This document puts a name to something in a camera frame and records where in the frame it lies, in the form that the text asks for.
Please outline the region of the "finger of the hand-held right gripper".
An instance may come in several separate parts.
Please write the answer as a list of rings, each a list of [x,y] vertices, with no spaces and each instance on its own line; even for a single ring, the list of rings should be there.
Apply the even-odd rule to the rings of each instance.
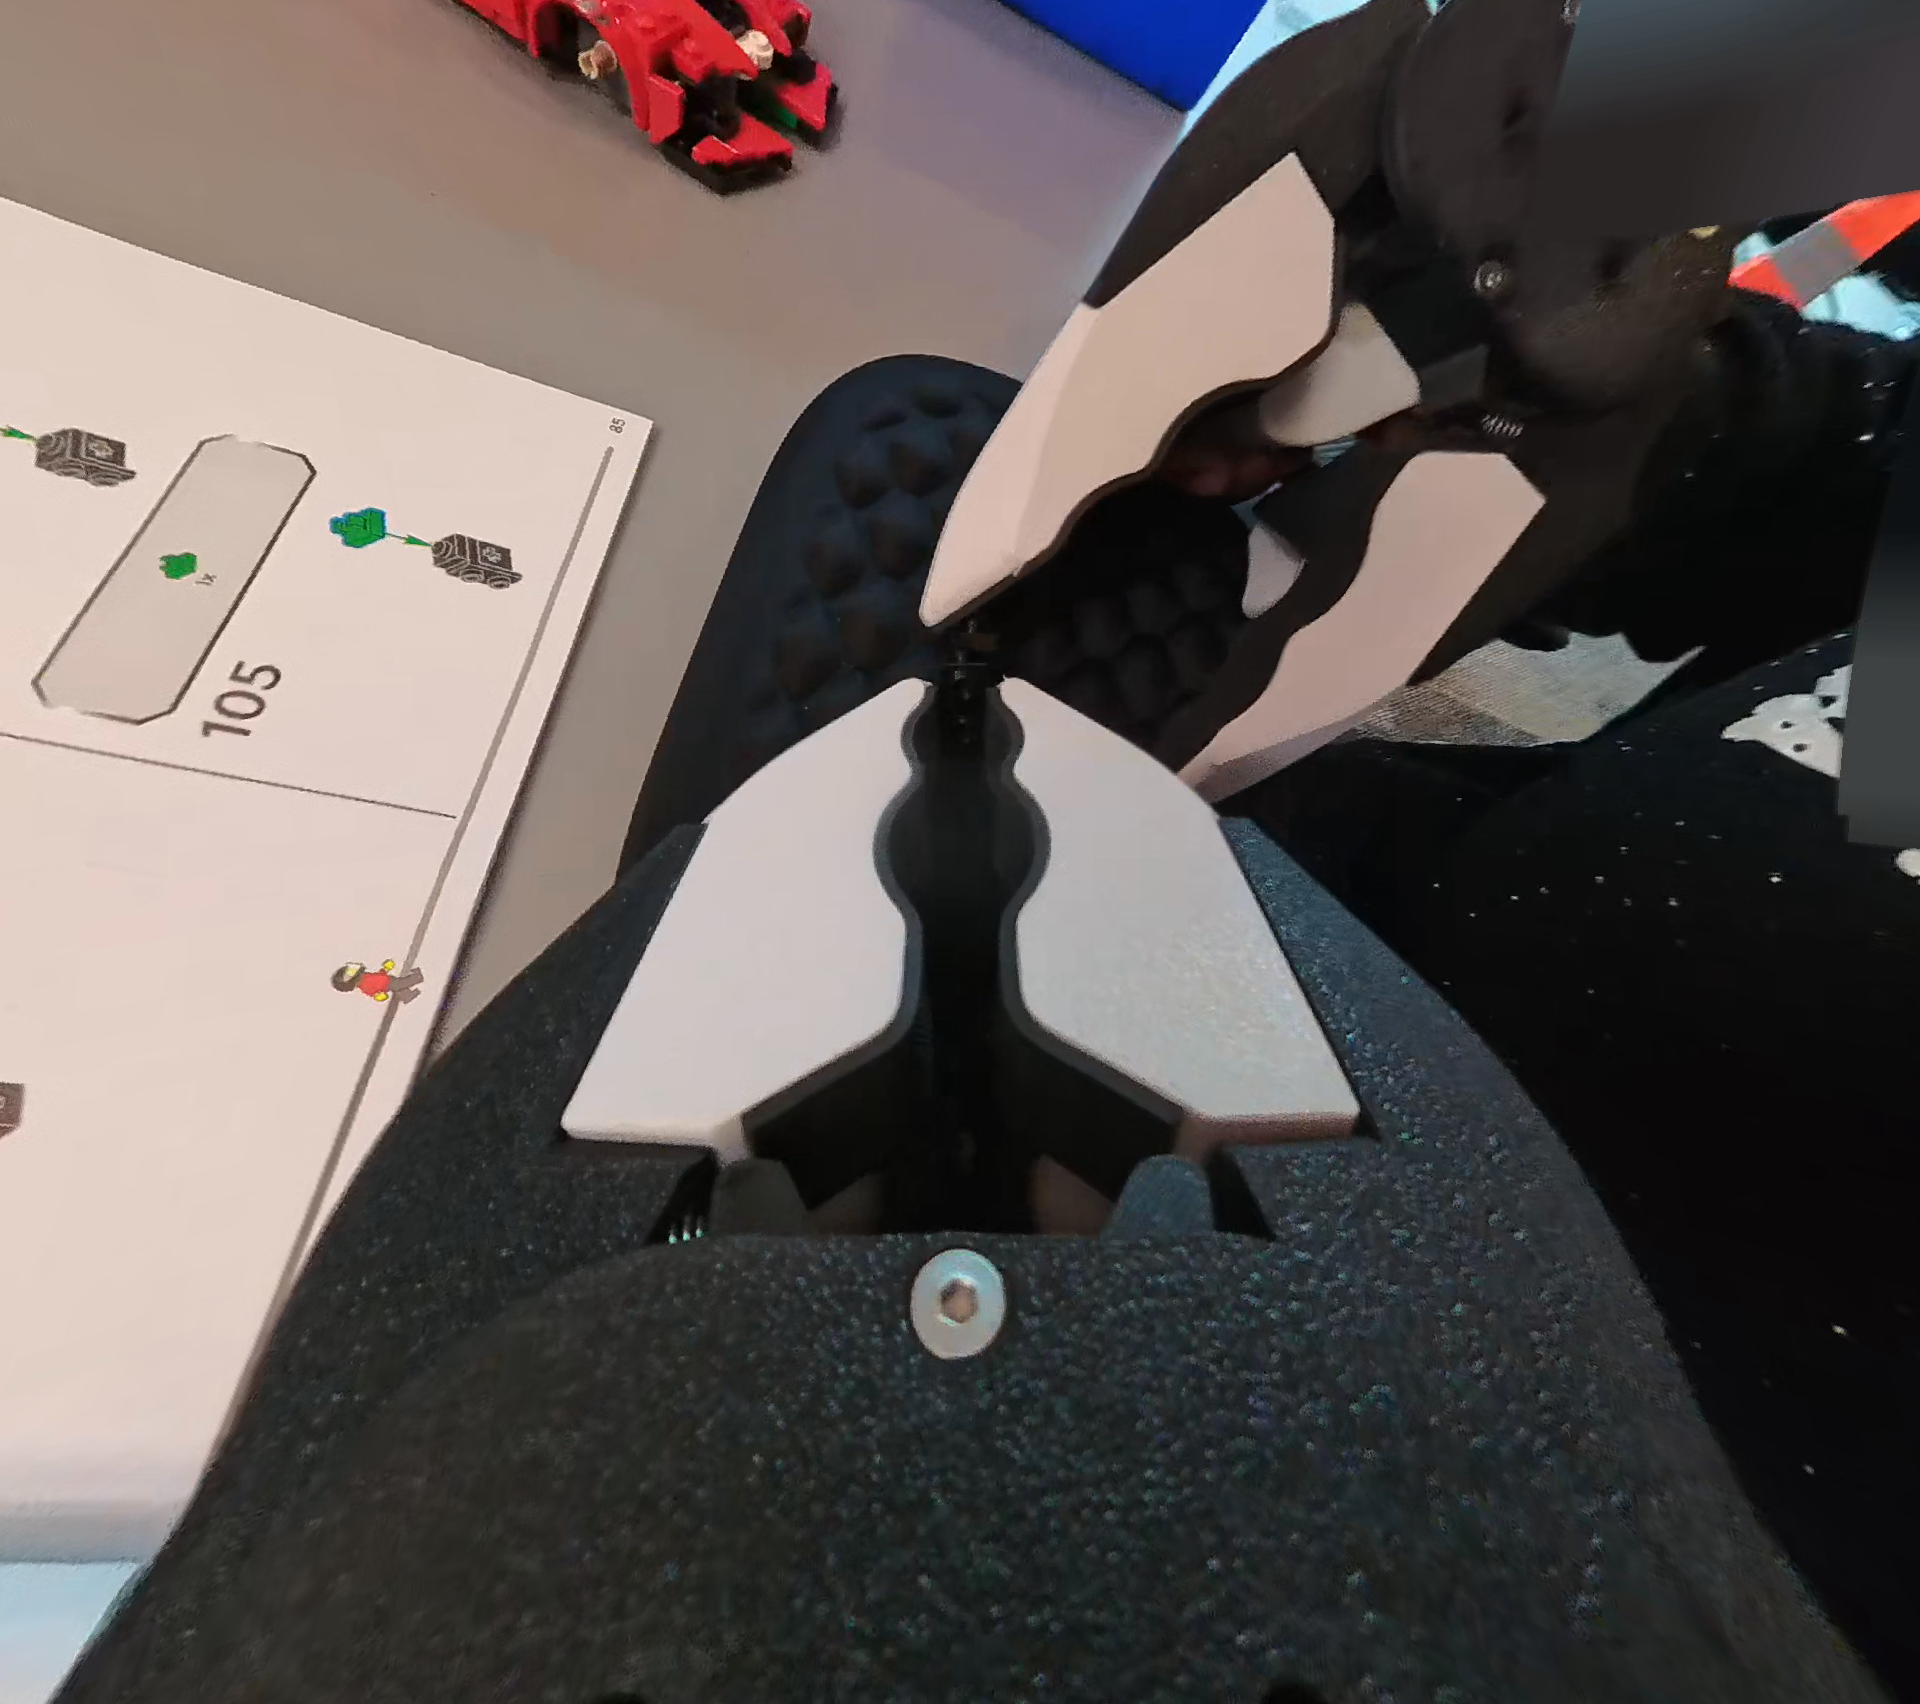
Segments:
[[[1187,422],[1255,397],[1254,436],[1311,448],[1411,410],[1419,379],[1338,292],[1332,208],[1288,155],[1108,303],[1082,300],[961,480],[919,622],[938,630],[1041,564]]]
[[[1544,507],[1503,454],[1423,451],[1321,471],[1326,507],[1282,540],[1300,564],[1175,732],[1175,771],[1230,798],[1405,686]]]

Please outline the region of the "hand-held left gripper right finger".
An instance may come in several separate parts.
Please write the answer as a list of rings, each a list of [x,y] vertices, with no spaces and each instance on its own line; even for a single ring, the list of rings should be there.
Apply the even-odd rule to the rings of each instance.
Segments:
[[[1362,1109],[1212,806],[1006,679],[1031,862],[998,933],[995,1103],[1053,1164],[1352,1138]]]

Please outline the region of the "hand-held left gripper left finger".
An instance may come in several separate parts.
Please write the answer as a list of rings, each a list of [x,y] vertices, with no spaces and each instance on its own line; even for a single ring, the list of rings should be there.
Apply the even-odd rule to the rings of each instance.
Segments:
[[[877,693],[707,815],[564,1109],[567,1141],[733,1163],[900,1044],[921,929],[890,845],[934,700],[915,679]]]

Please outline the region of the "small black lego piece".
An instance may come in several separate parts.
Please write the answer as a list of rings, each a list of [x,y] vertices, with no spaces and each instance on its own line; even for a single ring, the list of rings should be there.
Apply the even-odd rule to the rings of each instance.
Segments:
[[[991,695],[998,685],[998,640],[976,619],[951,634],[938,683],[938,732],[941,753],[955,761],[977,761],[985,749]]]

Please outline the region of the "lego instruction booklet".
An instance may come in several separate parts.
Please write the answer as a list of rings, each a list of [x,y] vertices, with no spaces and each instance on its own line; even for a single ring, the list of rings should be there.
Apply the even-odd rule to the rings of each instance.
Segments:
[[[194,1501],[414,1089],[651,425],[1,216],[4,1562]]]

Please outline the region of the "orange and grey strip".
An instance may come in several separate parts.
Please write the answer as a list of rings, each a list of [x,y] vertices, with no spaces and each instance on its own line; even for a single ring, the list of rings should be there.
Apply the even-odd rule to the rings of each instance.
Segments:
[[[1860,199],[1735,264],[1730,290],[1808,311],[1915,231],[1917,192]]]

